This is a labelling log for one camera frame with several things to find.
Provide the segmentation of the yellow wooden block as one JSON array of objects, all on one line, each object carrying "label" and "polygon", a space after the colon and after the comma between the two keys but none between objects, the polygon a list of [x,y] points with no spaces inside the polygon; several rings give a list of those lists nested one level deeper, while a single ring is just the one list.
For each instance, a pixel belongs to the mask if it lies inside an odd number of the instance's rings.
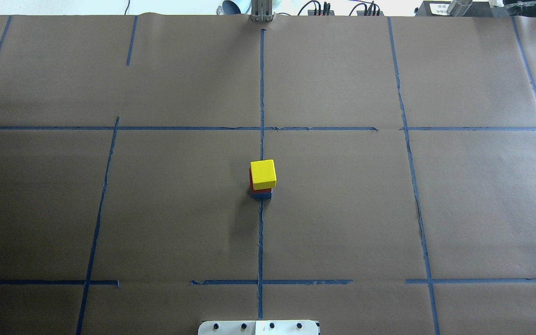
[{"label": "yellow wooden block", "polygon": [[254,189],[275,188],[277,184],[275,161],[272,159],[252,161],[250,169]]}]

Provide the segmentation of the red wooden block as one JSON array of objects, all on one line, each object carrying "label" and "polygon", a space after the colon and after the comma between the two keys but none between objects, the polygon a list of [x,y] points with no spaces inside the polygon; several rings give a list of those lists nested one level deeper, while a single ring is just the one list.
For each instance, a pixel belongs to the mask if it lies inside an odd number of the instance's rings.
[{"label": "red wooden block", "polygon": [[254,189],[253,176],[252,176],[251,169],[249,169],[248,171],[249,171],[249,192],[251,194],[271,194],[273,192],[272,188]]}]

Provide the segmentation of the blue wooden block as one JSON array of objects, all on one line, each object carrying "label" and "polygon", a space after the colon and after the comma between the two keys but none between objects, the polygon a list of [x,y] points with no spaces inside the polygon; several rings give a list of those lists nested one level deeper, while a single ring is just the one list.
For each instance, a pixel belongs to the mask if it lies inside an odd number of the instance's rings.
[{"label": "blue wooden block", "polygon": [[273,189],[250,189],[250,195],[253,199],[256,200],[269,200],[273,196]]}]

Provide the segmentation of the left black power strip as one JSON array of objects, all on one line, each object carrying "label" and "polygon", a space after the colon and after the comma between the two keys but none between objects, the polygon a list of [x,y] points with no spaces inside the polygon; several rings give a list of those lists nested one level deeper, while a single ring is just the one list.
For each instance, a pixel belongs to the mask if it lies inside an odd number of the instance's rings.
[{"label": "left black power strip", "polygon": [[308,1],[303,9],[307,10],[308,16],[334,16],[332,4],[327,1],[319,2],[318,0]]}]

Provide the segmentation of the black power strip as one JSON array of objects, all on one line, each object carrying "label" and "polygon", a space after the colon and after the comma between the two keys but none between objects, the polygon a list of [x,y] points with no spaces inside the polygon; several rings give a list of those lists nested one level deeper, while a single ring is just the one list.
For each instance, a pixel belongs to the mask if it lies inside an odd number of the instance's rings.
[{"label": "black power strip", "polygon": [[334,16],[332,4],[327,1],[319,2],[318,0],[308,1],[303,9],[307,10],[308,16]]},{"label": "black power strip", "polygon": [[381,7],[374,1],[365,1],[363,13],[360,16],[383,16]]}]

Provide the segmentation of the light blue plastic cup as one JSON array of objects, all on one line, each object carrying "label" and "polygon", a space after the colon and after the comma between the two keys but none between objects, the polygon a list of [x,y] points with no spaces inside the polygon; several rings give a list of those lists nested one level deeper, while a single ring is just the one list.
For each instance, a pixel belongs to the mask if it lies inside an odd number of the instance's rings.
[{"label": "light blue plastic cup", "polygon": [[223,0],[221,8],[224,15],[248,13],[251,9],[251,0]]}]

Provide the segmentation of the right black power strip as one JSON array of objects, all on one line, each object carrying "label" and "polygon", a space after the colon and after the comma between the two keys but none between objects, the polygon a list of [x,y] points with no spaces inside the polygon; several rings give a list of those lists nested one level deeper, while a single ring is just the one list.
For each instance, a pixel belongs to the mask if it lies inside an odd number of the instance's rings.
[{"label": "right black power strip", "polygon": [[365,1],[363,13],[360,16],[383,16],[381,7],[374,1]]}]

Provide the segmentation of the black box with label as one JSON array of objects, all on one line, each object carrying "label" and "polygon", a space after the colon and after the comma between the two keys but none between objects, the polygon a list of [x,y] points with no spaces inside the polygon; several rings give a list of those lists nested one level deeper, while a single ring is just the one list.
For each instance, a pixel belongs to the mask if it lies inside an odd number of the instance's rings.
[{"label": "black box with label", "polygon": [[510,14],[505,7],[492,6],[486,1],[424,0],[415,9],[415,17],[494,17]]}]

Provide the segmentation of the silver metal cylinder weight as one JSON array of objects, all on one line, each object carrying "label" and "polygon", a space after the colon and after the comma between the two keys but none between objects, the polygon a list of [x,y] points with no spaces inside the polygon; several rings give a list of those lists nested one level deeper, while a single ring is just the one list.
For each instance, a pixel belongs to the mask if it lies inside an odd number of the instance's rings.
[{"label": "silver metal cylinder weight", "polygon": [[446,13],[453,17],[463,17],[472,3],[473,0],[451,0],[446,9]]}]

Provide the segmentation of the aluminium frame post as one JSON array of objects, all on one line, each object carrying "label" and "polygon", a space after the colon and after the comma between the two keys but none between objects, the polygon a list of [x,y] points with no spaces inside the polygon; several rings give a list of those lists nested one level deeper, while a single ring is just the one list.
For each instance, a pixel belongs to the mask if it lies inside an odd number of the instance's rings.
[{"label": "aluminium frame post", "polygon": [[271,22],[274,20],[272,0],[251,0],[250,20],[252,22]]}]

